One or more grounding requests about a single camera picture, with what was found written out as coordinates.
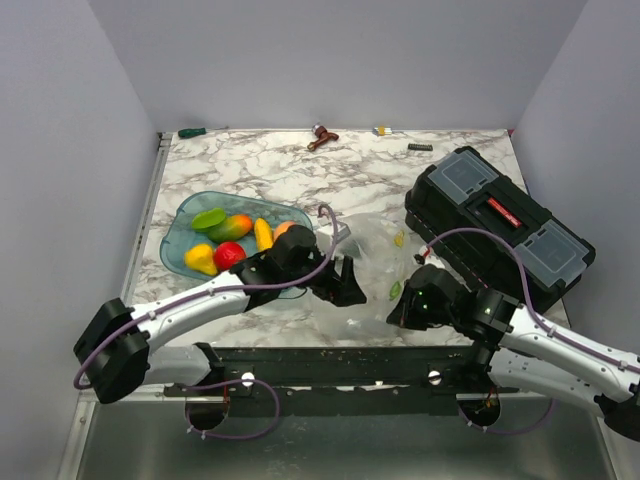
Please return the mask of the clear plastic bag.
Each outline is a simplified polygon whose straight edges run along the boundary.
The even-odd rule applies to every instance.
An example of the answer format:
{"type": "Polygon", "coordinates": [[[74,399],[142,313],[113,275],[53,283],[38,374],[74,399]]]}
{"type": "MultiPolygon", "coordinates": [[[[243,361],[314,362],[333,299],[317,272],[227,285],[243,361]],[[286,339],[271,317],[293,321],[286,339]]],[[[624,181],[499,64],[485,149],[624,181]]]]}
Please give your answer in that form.
{"type": "Polygon", "coordinates": [[[379,214],[359,213],[339,219],[339,243],[334,258],[340,268],[354,259],[356,280],[367,297],[363,305],[337,308],[316,297],[309,299],[310,322],[331,346],[444,345],[451,329],[401,329],[386,322],[398,304],[404,282],[417,269],[413,255],[421,248],[400,224],[379,214]]]}

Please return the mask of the orange fake peach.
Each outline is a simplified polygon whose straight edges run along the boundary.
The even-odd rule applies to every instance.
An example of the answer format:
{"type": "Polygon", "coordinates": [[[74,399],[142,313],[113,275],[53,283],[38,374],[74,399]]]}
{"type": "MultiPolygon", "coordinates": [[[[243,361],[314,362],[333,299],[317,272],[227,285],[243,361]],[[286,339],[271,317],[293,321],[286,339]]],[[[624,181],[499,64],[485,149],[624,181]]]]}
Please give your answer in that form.
{"type": "Polygon", "coordinates": [[[286,233],[292,226],[295,225],[294,221],[285,221],[281,224],[279,224],[274,230],[273,230],[273,241],[276,242],[277,239],[283,235],[284,233],[286,233]]]}

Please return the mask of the yellow fake banana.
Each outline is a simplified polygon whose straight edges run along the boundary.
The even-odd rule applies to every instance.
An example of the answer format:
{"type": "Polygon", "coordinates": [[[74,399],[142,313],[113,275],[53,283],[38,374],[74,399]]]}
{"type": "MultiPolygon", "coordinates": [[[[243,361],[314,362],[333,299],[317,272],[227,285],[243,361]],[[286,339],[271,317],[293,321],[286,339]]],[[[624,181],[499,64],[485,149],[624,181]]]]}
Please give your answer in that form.
{"type": "Polygon", "coordinates": [[[268,250],[273,246],[273,230],[263,218],[257,218],[254,222],[254,236],[258,252],[268,250]]]}

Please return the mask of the red fake apple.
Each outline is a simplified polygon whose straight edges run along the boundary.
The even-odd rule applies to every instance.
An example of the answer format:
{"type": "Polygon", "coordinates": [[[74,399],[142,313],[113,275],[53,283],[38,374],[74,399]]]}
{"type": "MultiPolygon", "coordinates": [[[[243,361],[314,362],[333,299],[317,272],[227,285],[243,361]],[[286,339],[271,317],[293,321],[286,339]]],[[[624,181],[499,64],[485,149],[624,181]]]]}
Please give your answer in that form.
{"type": "Polygon", "coordinates": [[[247,258],[244,248],[236,242],[223,242],[213,254],[213,261],[219,271],[227,271],[247,258]]]}

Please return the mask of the yellow fake lemon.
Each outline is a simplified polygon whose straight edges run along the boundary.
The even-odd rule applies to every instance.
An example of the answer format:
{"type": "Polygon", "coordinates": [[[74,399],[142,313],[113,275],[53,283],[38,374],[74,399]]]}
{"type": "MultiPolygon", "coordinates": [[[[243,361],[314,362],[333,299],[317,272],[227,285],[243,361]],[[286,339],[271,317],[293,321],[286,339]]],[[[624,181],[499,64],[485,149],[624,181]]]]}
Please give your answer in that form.
{"type": "Polygon", "coordinates": [[[195,245],[184,254],[184,263],[190,270],[216,276],[218,269],[214,262],[215,249],[206,243],[195,245]]]}

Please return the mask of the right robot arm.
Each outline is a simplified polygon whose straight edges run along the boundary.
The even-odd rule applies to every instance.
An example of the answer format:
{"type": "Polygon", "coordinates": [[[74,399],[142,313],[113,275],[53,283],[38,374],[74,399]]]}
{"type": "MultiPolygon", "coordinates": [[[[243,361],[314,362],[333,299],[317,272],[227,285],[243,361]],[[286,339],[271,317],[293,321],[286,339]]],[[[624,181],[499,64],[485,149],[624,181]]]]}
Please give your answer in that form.
{"type": "Polygon", "coordinates": [[[470,291],[427,264],[405,282],[389,324],[410,330],[450,326],[479,347],[460,379],[480,392],[494,384],[579,406],[619,435],[639,438],[639,357],[530,312],[493,289],[470,291]]]}

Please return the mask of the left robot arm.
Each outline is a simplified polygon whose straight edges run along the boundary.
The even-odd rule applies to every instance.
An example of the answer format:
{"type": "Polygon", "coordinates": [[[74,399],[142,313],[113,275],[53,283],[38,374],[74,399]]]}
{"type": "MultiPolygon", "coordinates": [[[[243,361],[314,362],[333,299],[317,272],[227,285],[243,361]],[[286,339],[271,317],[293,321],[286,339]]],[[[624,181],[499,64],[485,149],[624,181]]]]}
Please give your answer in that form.
{"type": "Polygon", "coordinates": [[[276,300],[292,287],[310,290],[336,307],[366,302],[351,257],[337,268],[314,233],[290,227],[274,245],[232,266],[213,280],[164,300],[128,306],[103,303],[73,347],[80,363],[73,384],[91,389],[103,404],[119,401],[138,387],[177,383],[201,395],[222,380],[203,346],[170,346],[170,341],[211,321],[241,314],[276,300]]]}

